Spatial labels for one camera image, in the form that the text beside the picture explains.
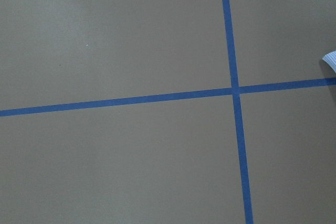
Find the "light blue striped shirt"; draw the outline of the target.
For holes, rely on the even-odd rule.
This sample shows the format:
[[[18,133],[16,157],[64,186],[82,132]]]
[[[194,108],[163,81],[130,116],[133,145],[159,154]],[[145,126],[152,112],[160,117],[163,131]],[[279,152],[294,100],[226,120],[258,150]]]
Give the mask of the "light blue striped shirt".
[[[336,51],[332,51],[323,56],[322,60],[336,72]]]

